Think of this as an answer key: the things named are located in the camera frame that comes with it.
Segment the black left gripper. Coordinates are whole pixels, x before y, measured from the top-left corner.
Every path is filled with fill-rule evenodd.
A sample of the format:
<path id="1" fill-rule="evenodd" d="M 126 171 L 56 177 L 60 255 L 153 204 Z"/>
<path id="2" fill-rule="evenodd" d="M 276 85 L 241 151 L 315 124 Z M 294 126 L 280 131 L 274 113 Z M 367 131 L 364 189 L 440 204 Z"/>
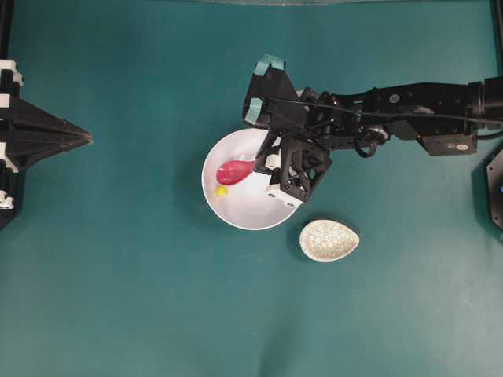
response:
<path id="1" fill-rule="evenodd" d="M 1 230 L 18 215 L 24 192 L 24 173 L 36 163 L 62 152 L 91 144 L 91 133 L 57 118 L 19 98 L 23 76 L 14 60 L 1 59 Z M 84 141 L 71 144 L 13 145 L 14 126 L 28 130 L 72 135 Z"/>

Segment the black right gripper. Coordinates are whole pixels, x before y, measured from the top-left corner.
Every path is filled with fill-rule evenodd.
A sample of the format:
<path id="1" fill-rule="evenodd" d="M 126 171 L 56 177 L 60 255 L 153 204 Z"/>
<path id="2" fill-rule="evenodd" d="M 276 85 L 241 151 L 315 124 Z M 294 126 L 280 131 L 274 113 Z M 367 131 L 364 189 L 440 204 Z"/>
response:
<path id="1" fill-rule="evenodd" d="M 269 176 L 265 193 L 286 207 L 306 203 L 332 164 L 329 151 L 313 142 L 269 132 L 255 156 L 256 173 Z"/>

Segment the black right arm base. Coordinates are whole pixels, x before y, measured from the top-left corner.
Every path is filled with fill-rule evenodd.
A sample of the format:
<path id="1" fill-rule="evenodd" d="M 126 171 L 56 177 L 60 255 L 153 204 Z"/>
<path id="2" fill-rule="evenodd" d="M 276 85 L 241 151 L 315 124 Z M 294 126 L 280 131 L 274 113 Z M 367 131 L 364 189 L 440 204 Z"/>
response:
<path id="1" fill-rule="evenodd" d="M 475 219 L 487 232 L 502 234 L 502 145 L 497 146 L 472 171 Z"/>

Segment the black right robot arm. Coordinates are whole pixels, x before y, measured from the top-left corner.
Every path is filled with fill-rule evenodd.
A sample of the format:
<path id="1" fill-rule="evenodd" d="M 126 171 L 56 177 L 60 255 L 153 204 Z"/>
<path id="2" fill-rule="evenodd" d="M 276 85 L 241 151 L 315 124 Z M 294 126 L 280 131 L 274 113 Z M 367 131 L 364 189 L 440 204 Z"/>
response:
<path id="1" fill-rule="evenodd" d="M 243 106 L 249 126 L 267 130 L 255 171 L 271 177 L 271 196 L 307 202 L 332 164 L 330 153 L 368 159 L 392 137 L 430 156 L 469 155 L 502 135 L 502 79 L 466 85 L 416 83 L 364 93 L 296 92 L 285 74 L 254 75 Z"/>

